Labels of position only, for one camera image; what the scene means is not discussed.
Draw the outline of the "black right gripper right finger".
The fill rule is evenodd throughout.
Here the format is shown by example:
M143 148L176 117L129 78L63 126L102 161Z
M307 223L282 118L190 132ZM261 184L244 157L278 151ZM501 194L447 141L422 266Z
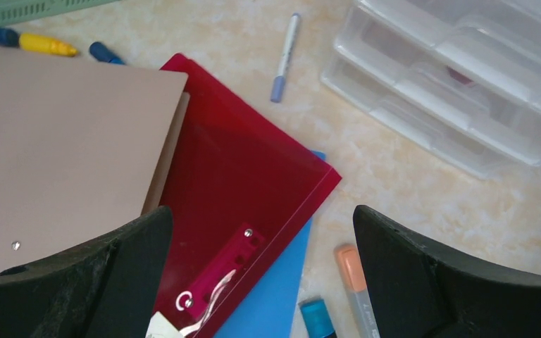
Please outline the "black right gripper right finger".
M471 256L359 205L353 227L382 337L541 337L541 275Z

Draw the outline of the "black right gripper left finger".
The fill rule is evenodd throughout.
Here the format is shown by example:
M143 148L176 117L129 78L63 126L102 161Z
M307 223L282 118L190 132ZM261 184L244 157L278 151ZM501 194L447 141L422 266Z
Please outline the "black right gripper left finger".
M0 273L0 337L144 337L173 231L161 206Z

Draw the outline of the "beige pressure file folder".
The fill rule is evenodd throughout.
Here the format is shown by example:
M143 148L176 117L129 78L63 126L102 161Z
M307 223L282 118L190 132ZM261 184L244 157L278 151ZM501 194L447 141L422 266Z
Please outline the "beige pressure file folder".
M0 47L0 273L158 206L187 79Z

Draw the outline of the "green file rack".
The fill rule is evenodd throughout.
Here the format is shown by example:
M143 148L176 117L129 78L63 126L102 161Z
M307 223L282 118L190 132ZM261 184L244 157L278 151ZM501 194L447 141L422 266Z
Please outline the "green file rack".
M111 2L114 0L0 0L0 27Z

